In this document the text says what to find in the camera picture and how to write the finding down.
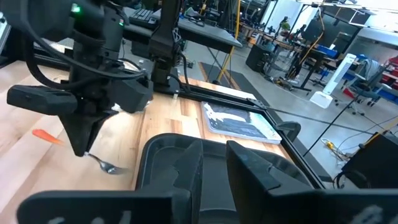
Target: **floor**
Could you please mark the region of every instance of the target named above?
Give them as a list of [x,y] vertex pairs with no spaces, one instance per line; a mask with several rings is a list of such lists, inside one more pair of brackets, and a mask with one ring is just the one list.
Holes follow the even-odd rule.
[[[138,62],[141,58],[130,53],[130,48],[131,44],[127,41],[124,45],[124,51],[123,49],[120,51],[120,57],[124,56],[125,58]],[[216,56],[219,63],[222,64],[226,54],[217,52],[214,49],[211,49],[211,51],[213,55]],[[249,51],[250,48],[248,47],[236,49],[231,59],[231,69],[244,74],[271,107],[283,111],[277,112],[282,120],[299,122],[302,125],[302,130],[298,138],[305,147],[310,148],[325,128],[333,121],[338,113],[341,112],[344,106],[335,106],[331,104],[327,109],[323,109],[311,103],[309,99],[313,93],[322,90],[320,87],[313,86],[311,82],[308,82],[306,87],[313,89],[313,91],[307,96],[305,91],[287,91],[265,80],[260,73],[252,71],[245,64]],[[204,80],[198,62],[219,66],[215,63],[207,47],[193,42],[188,43],[185,55],[187,55],[188,60],[195,62],[193,68],[189,68],[187,71],[190,78]],[[183,74],[182,67],[178,67],[178,69]],[[302,69],[300,79],[304,79],[306,73],[308,73],[308,70],[305,68]],[[339,86],[334,90],[333,96],[338,99],[349,100],[348,97],[341,93]],[[396,112],[398,111],[398,105],[384,99],[379,100],[372,108],[363,105],[360,105],[360,108],[365,111],[365,116],[359,114],[353,115],[351,114],[352,111],[348,109],[341,114],[334,125],[331,126],[322,137],[332,141],[345,152],[355,152],[358,148],[358,144],[366,142],[371,137],[372,133],[386,128],[391,122],[383,123],[383,121],[398,116]],[[391,131],[398,131],[397,126],[394,125]],[[337,158],[321,141],[316,143],[310,153],[332,178],[341,171],[341,167],[344,163],[338,162]]]

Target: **black plastic bin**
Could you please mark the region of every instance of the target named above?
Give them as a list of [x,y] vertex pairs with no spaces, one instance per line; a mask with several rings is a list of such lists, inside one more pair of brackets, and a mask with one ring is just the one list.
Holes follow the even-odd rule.
[[[147,141],[142,152],[136,189],[151,182],[165,167],[172,165],[197,138],[180,134],[160,134]],[[200,223],[239,223],[229,188],[226,170],[226,145],[201,139],[203,144],[203,185]],[[271,153],[250,149],[273,163],[289,176],[310,185],[303,172],[287,159]]]

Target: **book cover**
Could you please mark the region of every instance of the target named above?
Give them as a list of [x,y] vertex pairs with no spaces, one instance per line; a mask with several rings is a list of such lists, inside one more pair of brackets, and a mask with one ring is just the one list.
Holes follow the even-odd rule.
[[212,133],[279,144],[282,138],[261,115],[202,102],[203,114]]

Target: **wooden table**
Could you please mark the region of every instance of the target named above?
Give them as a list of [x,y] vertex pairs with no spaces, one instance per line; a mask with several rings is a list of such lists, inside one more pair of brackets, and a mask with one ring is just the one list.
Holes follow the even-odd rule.
[[[67,73],[41,67],[51,80],[67,78]],[[190,80],[192,85],[229,93],[243,98],[252,94],[210,83]],[[280,145],[266,144],[209,132],[202,116],[201,103],[184,98],[154,94],[153,102],[143,113],[119,113],[108,119],[91,153],[134,173],[108,175],[89,157],[77,157],[71,147],[50,144],[32,135],[44,129],[69,142],[56,116],[47,116],[10,106],[6,103],[11,85],[38,85],[24,62],[14,62],[0,69],[0,223],[16,223],[18,205],[29,195],[44,190],[134,190],[142,149],[161,133],[180,133],[218,142],[235,140],[246,147],[274,152],[287,157]]]
[[274,43],[276,43],[277,45],[281,46],[284,49],[294,50],[295,52],[298,52],[298,53],[301,52],[300,49],[294,47],[293,45],[290,45],[289,43],[286,43],[284,41],[280,41],[280,40],[277,40],[277,39],[274,40],[273,36],[265,33],[264,31],[261,31],[261,30],[255,29],[253,27],[250,27],[250,26],[248,26],[248,25],[246,25],[246,24],[244,24],[242,22],[240,22],[239,25],[241,25],[243,28],[245,28],[247,30],[247,32],[245,34],[246,38],[251,36],[253,32],[257,32],[260,35],[259,38],[263,37],[263,38],[265,38],[267,40],[274,41]]

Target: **green light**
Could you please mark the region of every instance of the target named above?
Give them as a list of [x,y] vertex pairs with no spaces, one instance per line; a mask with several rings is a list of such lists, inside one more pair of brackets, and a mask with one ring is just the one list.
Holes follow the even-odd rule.
[[81,7],[78,6],[76,3],[73,3],[73,4],[72,4],[71,12],[73,12],[73,13],[80,13],[80,12],[81,12]]

